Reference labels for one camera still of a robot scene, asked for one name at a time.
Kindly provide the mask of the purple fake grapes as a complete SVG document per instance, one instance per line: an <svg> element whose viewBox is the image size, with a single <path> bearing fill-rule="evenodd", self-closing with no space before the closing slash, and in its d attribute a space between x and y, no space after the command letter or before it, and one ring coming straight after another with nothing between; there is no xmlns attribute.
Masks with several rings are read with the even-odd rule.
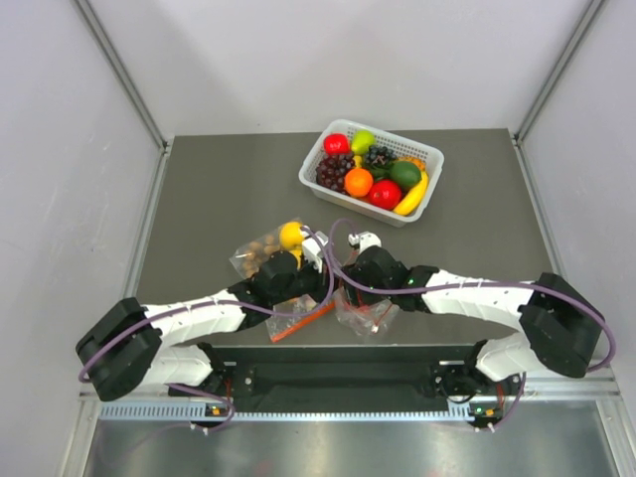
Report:
<svg viewBox="0 0 636 477"><path fill-rule="evenodd" d="M398 159L398 156L387 146L372 145L363 159L367 168L387 169Z"/></svg>

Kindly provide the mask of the green fake pear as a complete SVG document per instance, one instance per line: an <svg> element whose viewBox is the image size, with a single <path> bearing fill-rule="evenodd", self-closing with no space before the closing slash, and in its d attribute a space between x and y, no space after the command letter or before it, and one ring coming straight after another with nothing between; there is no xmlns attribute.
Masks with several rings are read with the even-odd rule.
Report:
<svg viewBox="0 0 636 477"><path fill-rule="evenodd" d="M375 135L366 129L358 130L350 142L351 151L355 155L364 155L376 143Z"/></svg>

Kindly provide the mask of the red fake apple in basket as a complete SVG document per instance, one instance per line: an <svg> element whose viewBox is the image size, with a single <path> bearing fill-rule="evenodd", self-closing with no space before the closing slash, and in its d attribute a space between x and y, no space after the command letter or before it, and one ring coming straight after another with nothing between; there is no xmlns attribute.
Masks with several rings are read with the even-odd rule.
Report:
<svg viewBox="0 0 636 477"><path fill-rule="evenodd" d="M349 139L342 133L327 135L323 140L323 149L330 156L348 154L351 151Z"/></svg>

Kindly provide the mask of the yellow fake lemon in bag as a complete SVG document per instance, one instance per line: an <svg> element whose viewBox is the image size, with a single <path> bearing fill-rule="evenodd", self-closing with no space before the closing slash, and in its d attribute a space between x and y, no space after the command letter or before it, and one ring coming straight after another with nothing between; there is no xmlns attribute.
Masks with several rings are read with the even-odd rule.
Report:
<svg viewBox="0 0 636 477"><path fill-rule="evenodd" d="M294 250L302 246L304 235L303 225L300 222L292 221L284 224L279 230L279 243L285 250Z"/></svg>

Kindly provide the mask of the aluminium frame post left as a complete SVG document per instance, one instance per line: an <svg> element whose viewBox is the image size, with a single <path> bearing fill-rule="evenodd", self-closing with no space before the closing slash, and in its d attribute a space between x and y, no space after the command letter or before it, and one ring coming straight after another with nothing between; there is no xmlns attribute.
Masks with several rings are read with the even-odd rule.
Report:
<svg viewBox="0 0 636 477"><path fill-rule="evenodd" d="M153 143L161 151L164 151L168 147L168 140L160 131L160 128L153 118L146 101L143 99L132 75L103 26L103 23L97 15L94 7L87 0L72 0L71 3L78 11L79 16L98 45L106 62L114 73L116 80L133 106L133 109L136 111L136 114L141 120Z"/></svg>

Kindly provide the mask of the orange fake orange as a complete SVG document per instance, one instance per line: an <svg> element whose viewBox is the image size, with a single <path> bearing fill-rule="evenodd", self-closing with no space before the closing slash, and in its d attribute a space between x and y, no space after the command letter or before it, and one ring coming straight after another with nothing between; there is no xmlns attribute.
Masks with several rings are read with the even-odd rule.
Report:
<svg viewBox="0 0 636 477"><path fill-rule="evenodd" d="M373 175L364 168L354 168L344 178L345 191L353 198L367 196L373 185Z"/></svg>

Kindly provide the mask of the fake pineapple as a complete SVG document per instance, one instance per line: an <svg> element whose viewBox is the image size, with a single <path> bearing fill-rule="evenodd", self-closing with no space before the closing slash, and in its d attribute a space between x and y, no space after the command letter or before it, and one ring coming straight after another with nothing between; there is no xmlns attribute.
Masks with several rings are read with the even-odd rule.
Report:
<svg viewBox="0 0 636 477"><path fill-rule="evenodd" d="M424 171L426 169L426 164L423 160L412 157L412 156L402 156L398 158L399 162L407 162L416 166L420 171Z"/></svg>

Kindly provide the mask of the white plastic basket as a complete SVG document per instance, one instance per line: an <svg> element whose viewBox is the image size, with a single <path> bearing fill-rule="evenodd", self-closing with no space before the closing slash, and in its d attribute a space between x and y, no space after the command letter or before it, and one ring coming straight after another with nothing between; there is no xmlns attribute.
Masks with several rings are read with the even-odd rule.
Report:
<svg viewBox="0 0 636 477"><path fill-rule="evenodd" d="M391 148L397 155L396 161L398 161L398 158L402 156L412 156L417 157L425 162L426 169L424 170L424 172L428 175L428 187L423 200L411 214L407 216L400 216L395 214L393 210L388 211L374 207L369 203L367 199L368 195L363 198L353 198L348 194L344 195L323 188L315 182L315 168L317 167L323 156L327 155L323 149L324 138L332 133L342 133L348 137L350 143L353 135L361 129L369 130L375 135L376 143L374 145L387 146ZM406 224L411 224L417 221L421 217L423 211L426 209L430 202L433 191L440 178L443 164L444 155L440 150L432 146L418 143L416 141L406 139L396 134L389 133L378 128L357 123L351 120L336 119L327 126L324 132L321 133L319 139L316 141L316 143L304 159L298 177L300 182L303 185L307 186L318 198L340 205L344 208L350 209L368 217L377 219L394 227L400 228ZM390 180L391 167L387 169L367 168L364 165L363 159L362 168L367 169L373 175L374 184L384 179Z"/></svg>

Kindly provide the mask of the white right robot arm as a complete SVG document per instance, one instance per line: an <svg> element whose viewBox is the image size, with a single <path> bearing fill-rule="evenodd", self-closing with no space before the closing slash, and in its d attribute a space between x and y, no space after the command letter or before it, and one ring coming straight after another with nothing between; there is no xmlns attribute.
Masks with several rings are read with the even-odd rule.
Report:
<svg viewBox="0 0 636 477"><path fill-rule="evenodd" d="M446 270L406 267L384 248L365 249L343 268L356 306L389 300L402 311L458 315L511 329L510 336L476 343L464 360L464 382L484 394L513 375L549 370L580 379L602 332L596 312L561 276L505 284Z"/></svg>

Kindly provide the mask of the red fake tomato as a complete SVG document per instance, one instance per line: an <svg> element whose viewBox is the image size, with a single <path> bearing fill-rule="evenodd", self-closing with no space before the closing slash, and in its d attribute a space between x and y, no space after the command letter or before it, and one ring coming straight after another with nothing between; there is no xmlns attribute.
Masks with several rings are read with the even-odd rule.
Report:
<svg viewBox="0 0 636 477"><path fill-rule="evenodd" d="M374 207L391 211L401 200L401 189L394 181L384 179L372 186L367 199Z"/></svg>

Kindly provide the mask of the green fake avocado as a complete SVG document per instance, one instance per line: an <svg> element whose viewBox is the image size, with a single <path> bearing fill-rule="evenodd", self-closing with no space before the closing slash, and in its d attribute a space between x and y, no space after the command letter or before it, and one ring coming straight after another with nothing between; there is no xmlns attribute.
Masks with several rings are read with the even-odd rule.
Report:
<svg viewBox="0 0 636 477"><path fill-rule="evenodd" d="M421 171L413 163L396 161L390 169L390 179L403 190L410 190L421 181Z"/></svg>

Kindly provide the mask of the dark red fake grapes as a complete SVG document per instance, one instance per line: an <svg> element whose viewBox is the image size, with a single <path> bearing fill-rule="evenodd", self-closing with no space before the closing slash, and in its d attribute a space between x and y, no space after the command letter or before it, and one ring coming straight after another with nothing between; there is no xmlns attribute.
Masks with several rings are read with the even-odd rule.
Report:
<svg viewBox="0 0 636 477"><path fill-rule="evenodd" d="M355 167L353 153L324 155L315 168L315 182L323 188L347 195L345 177Z"/></svg>

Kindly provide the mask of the clear zip bag orange seal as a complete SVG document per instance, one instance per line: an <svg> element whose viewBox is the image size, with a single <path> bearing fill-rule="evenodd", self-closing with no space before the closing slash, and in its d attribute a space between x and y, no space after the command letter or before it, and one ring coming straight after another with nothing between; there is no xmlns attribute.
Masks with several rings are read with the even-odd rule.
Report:
<svg viewBox="0 0 636 477"><path fill-rule="evenodd" d="M334 294L334 304L338 322L366 344L379 344L398 315L398 307L387 299L371 306L355 307L343 289Z"/></svg>

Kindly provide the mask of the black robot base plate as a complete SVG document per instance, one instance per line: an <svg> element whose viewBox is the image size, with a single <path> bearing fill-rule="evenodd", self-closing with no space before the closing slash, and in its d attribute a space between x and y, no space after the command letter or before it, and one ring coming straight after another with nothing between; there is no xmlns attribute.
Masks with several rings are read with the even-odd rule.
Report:
<svg viewBox="0 0 636 477"><path fill-rule="evenodd" d="M502 380L475 368L467 346L211 347L234 397L276 388L388 390L411 388L426 398L478 395Z"/></svg>

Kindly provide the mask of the aluminium frame post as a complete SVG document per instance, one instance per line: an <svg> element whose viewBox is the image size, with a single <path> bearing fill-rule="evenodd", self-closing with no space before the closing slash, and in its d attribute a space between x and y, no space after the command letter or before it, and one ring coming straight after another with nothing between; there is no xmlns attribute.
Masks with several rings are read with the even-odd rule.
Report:
<svg viewBox="0 0 636 477"><path fill-rule="evenodd" d="M582 48L587 35L600 17L606 4L606 0L590 0L585 3L584 9L576 20L563 48L557 55L555 63L543 81L530 108L524 115L520 126L512 135L513 144L515 146L520 147L533 130L540 115L555 93L575 56Z"/></svg>
<svg viewBox="0 0 636 477"><path fill-rule="evenodd" d="M133 109L136 111L136 114L141 120L153 143L161 151L164 151L168 147L168 140L160 131L160 128L153 118L146 101L143 99L132 75L103 26L103 23L97 15L94 7L87 0L72 0L71 3L78 11L79 16L98 45L106 62L114 73L116 80L133 106Z"/></svg>

